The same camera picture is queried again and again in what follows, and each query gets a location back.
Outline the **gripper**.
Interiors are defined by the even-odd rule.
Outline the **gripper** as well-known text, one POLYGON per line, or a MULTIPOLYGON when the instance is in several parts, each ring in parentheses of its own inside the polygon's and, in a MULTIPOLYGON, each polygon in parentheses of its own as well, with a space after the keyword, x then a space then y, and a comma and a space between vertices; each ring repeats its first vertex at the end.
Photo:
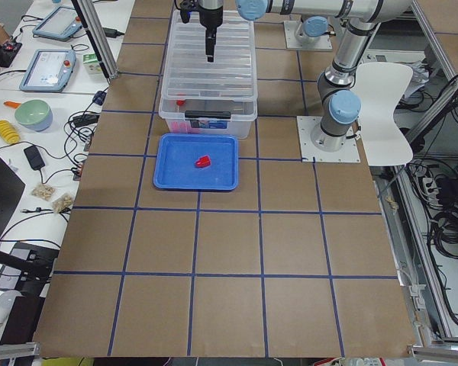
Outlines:
POLYGON ((205 55, 209 63, 214 62, 217 28, 223 22, 223 0, 199 0, 199 20, 205 29, 205 55))

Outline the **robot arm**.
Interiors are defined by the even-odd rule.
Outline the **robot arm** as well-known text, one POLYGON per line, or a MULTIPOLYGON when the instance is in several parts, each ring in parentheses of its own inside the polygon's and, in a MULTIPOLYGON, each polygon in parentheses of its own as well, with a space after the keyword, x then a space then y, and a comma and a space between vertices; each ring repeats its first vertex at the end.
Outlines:
POLYGON ((338 151, 361 108, 359 98, 350 90, 358 63, 378 24, 398 17, 408 9, 410 1, 236 1, 235 4, 239 15, 248 21, 266 13, 323 15, 347 20, 333 61, 318 79, 324 116, 311 132, 312 143, 317 148, 338 151))
POLYGON ((329 34, 328 19, 320 15, 302 15, 298 35, 303 43, 315 42, 329 34))

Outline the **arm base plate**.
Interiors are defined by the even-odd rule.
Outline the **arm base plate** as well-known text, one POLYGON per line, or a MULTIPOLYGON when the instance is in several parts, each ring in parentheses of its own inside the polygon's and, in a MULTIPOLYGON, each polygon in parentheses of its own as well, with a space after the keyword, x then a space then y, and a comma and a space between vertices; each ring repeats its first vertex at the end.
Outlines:
POLYGON ((297 116, 297 126, 303 162, 360 163, 352 127, 344 136, 328 136, 320 116, 297 116))
POLYGON ((317 52, 332 51, 331 39, 325 27, 322 32, 318 30, 318 34, 311 36, 310 32, 306 31, 306 25, 310 24, 307 21, 284 21, 283 27, 285 31, 286 48, 290 50, 306 50, 317 52))

